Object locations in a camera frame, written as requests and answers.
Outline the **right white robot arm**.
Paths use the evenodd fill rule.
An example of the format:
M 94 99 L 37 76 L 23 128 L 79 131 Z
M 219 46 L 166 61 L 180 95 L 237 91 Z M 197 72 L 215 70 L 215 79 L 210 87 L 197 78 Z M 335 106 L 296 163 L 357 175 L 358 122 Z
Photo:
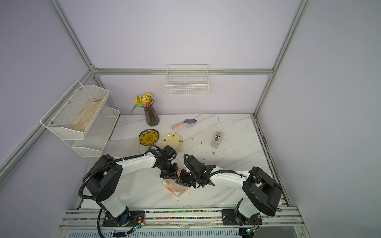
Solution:
M 184 165 L 186 169 L 176 179 L 177 184 L 193 188 L 221 185 L 245 193 L 246 196 L 239 200 L 233 212 L 236 220 L 245 222 L 260 213 L 273 217 L 280 211 L 278 204 L 283 188 L 259 167 L 252 167 L 249 171 L 228 170 L 206 165 L 188 154 L 184 155 Z

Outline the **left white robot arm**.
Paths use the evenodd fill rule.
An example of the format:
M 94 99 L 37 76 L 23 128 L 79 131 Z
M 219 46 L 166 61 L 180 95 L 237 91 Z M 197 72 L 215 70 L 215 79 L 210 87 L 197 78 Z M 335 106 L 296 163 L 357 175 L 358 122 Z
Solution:
M 176 151 L 168 145 L 163 149 L 150 147 L 143 154 L 124 158 L 103 155 L 82 179 L 78 196 L 95 201 L 114 218 L 124 216 L 128 208 L 116 192 L 120 178 L 143 169 L 158 168 L 162 179 L 176 179 L 178 165 L 172 162 L 176 156 Z

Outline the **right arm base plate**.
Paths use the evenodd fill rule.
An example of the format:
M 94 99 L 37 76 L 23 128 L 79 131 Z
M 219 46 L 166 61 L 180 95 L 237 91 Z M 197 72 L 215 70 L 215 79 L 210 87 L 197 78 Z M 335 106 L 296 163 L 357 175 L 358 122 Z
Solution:
M 263 224 L 260 213 L 254 214 L 250 218 L 242 215 L 234 209 L 223 209 L 222 213 L 222 222 L 223 225 L 237 225 L 237 226 L 248 226 L 255 225 L 260 226 Z

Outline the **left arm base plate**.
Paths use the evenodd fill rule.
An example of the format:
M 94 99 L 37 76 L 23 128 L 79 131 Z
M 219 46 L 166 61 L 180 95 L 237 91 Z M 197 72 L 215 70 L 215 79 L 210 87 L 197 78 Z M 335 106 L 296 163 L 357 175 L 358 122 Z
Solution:
M 121 216 L 115 218 L 112 214 L 107 211 L 105 213 L 105 218 L 103 220 L 103 227 L 135 227 L 142 222 L 145 218 L 145 211 L 143 210 L 133 210 L 125 211 Z

